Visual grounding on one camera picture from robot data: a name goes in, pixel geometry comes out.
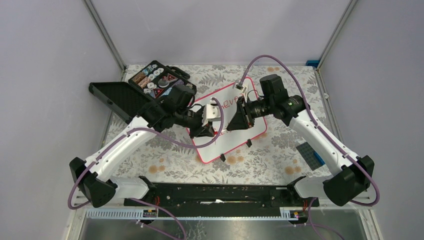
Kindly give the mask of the pink framed whiteboard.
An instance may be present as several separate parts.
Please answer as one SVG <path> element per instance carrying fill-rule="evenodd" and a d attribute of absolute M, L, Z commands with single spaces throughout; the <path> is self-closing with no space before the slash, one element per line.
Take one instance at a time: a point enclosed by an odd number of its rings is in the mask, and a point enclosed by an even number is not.
<path fill-rule="evenodd" d="M 218 90 L 206 94 L 195 101 L 196 104 L 206 105 L 211 98 L 216 98 L 223 107 L 224 126 L 218 139 L 211 145 L 203 148 L 197 148 L 201 161 L 208 164 L 221 155 L 227 154 L 234 149 L 246 144 L 248 140 L 253 140 L 266 132 L 268 125 L 264 117 L 256 118 L 254 126 L 247 130 L 227 131 L 226 128 L 236 113 L 236 102 L 242 96 L 242 91 L 234 87 L 234 83 L 226 85 Z"/>

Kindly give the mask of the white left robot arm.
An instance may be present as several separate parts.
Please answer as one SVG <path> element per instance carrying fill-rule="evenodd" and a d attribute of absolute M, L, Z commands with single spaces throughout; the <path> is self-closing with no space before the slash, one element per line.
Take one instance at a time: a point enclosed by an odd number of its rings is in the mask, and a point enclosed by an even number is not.
<path fill-rule="evenodd" d="M 77 210 L 91 204 L 99 208 L 114 199 L 137 199 L 148 206 L 155 200 L 155 192 L 140 177 L 113 177 L 121 163 L 143 144 L 159 136 L 169 142 L 190 149 L 213 144 L 224 127 L 224 110 L 215 97 L 199 110 L 192 111 L 190 103 L 194 91 L 185 86 L 173 87 L 169 94 L 146 103 L 128 126 L 96 153 L 81 159 L 74 158 L 69 167 L 74 181 L 67 206 Z M 189 129 L 190 138 L 210 137 L 201 145 L 190 145 L 162 133 L 174 125 Z"/>

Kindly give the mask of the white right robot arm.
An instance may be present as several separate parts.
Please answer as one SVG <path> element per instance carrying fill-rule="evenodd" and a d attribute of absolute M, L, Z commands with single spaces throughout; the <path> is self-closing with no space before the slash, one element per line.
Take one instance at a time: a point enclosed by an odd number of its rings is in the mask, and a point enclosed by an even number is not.
<path fill-rule="evenodd" d="M 297 132 L 319 155 L 330 175 L 302 177 L 287 191 L 287 201 L 301 205 L 307 198 L 327 198 L 337 206 L 353 203 L 354 198 L 373 184 L 375 163 L 371 157 L 360 157 L 341 143 L 315 116 L 300 95 L 289 96 L 282 78 L 276 74 L 259 81 L 263 96 L 251 101 L 239 97 L 236 112 L 226 129 L 247 130 L 255 119 L 272 115 Z"/>

